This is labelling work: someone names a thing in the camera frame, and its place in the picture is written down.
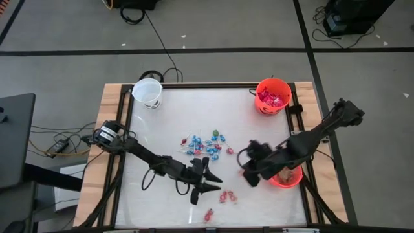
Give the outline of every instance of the white table surface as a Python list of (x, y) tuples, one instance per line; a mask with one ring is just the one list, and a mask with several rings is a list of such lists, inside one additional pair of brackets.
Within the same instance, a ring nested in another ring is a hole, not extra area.
[[(276, 146), (289, 136), (286, 113), (275, 116), (259, 114), (254, 108), (254, 96), (248, 89), (164, 89), (158, 109), (146, 109), (134, 102), (130, 130), (136, 132), (139, 143), (158, 155), (171, 155), (191, 166), (191, 155), (180, 153), (180, 142), (188, 134), (210, 139), (217, 129), (236, 153), (247, 147), (251, 139)], [(235, 154), (227, 155), (226, 146), (218, 161), (210, 160), (210, 170), (223, 183), (222, 190), (199, 197), (190, 203), (188, 195), (175, 190), (168, 176), (156, 176), (153, 184), (141, 190), (142, 178), (148, 165), (128, 154), (116, 216), (116, 228), (177, 228), (177, 227), (282, 227), (306, 225), (300, 188), (282, 189), (261, 180), (252, 188), (240, 174)], [(241, 156), (241, 162), (248, 160)], [(146, 184), (152, 177), (148, 175)], [(184, 192), (186, 186), (179, 185)], [(237, 204), (228, 200), (219, 203), (223, 190), (238, 197)], [(209, 208), (214, 214), (209, 223), (204, 215)]]

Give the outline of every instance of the orange plastic bucket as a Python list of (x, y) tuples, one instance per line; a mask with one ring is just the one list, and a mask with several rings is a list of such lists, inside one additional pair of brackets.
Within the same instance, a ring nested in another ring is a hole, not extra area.
[(269, 179), (269, 182), (274, 186), (278, 186), (281, 188), (292, 188), (293, 186), (297, 185), (303, 177), (302, 167), (297, 166), (292, 170), (292, 179), (287, 183), (280, 183), (278, 175), (273, 176)]
[[(258, 93), (267, 90), (271, 94), (279, 95), (283, 101), (283, 105), (280, 107), (272, 107), (262, 102), (259, 98)], [(290, 90), (289, 85), (279, 78), (267, 78), (259, 83), (256, 87), (256, 97), (254, 98), (254, 105), (256, 109), (265, 115), (276, 115), (280, 110), (282, 110), (286, 105), (289, 104), (290, 99), (292, 98), (292, 91)]]

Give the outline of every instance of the pink candy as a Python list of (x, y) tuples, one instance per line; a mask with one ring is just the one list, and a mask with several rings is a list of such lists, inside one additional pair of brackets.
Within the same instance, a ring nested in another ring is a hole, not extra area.
[(281, 106), (283, 106), (283, 101), (282, 101), (280, 95), (269, 93), (267, 91), (266, 87), (262, 92), (258, 93), (257, 95), (263, 103), (265, 103), (269, 106), (272, 106), (272, 107), (281, 107)]

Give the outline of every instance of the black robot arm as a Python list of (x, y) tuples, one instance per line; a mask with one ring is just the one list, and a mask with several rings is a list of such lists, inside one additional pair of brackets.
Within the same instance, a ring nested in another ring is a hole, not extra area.
[(194, 185), (190, 199), (194, 205), (197, 204), (199, 194), (220, 190), (220, 187), (204, 182), (204, 180), (222, 182), (209, 170), (208, 157), (202, 160), (194, 158), (190, 161), (193, 166), (187, 167), (171, 156), (152, 153), (129, 134), (130, 132), (118, 122), (105, 121), (102, 127), (95, 130), (86, 141), (88, 144), (95, 144), (111, 154), (131, 153), (146, 162), (157, 175), (165, 176), (166, 174), (175, 181)]
[(276, 150), (273, 150), (266, 143), (260, 144), (251, 140), (248, 147), (241, 151), (246, 151), (251, 158), (242, 165), (245, 169), (243, 176), (251, 186), (255, 187), (260, 181), (259, 174), (267, 180), (279, 173), (284, 167), (293, 169), (299, 166), (312, 158), (321, 139), (329, 136), (339, 127), (359, 125), (364, 114), (351, 101), (345, 101), (341, 98), (334, 104), (333, 109), (321, 124), (310, 131), (290, 136), (276, 146)]

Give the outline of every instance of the white plastic cup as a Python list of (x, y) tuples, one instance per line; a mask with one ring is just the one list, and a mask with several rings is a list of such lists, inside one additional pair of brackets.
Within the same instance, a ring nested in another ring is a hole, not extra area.
[(154, 78), (144, 78), (138, 81), (132, 89), (134, 99), (148, 109), (156, 109), (161, 105), (162, 86)]

